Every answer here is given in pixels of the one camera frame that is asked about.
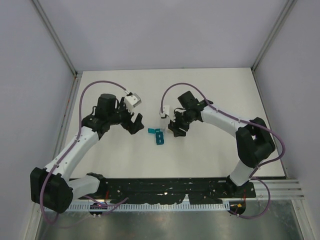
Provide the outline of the clear pill bottle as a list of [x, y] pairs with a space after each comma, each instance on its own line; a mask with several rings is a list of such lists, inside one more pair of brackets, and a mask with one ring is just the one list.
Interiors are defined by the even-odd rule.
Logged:
[[169, 129], [169, 124], [170, 124], [170, 119], [169, 118], [161, 118], [160, 119], [160, 129], [164, 134], [172, 134], [173, 132]]

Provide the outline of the teal pill organizer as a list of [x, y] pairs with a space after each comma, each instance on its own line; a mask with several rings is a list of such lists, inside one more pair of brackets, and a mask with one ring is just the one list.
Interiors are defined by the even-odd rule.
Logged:
[[165, 143], [164, 132], [160, 128], [148, 128], [147, 132], [155, 136], [155, 143], [157, 146], [163, 145]]

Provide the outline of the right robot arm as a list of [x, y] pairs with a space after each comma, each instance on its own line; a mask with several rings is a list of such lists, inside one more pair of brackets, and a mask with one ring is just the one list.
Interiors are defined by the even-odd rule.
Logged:
[[207, 99], [199, 101], [187, 91], [178, 97], [181, 108], [173, 110], [169, 105], [160, 105], [161, 118], [169, 118], [168, 129], [174, 137], [185, 137], [190, 124], [199, 121], [213, 125], [230, 134], [236, 140], [239, 161], [226, 178], [225, 191], [232, 197], [244, 192], [245, 184], [258, 165], [276, 149], [275, 143], [262, 118], [242, 121], [223, 113]]

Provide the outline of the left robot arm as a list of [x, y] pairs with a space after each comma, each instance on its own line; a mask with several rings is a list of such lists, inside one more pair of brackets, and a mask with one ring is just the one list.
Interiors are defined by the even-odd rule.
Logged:
[[144, 128], [143, 116], [133, 112], [141, 102], [141, 98], [132, 92], [120, 100], [113, 94], [101, 94], [91, 114], [82, 119], [80, 132], [49, 164], [44, 168], [36, 167], [31, 172], [31, 200], [62, 214], [73, 200], [89, 195], [102, 199], [108, 191], [103, 175], [90, 172], [74, 180], [71, 175], [111, 126], [120, 125], [131, 135]]

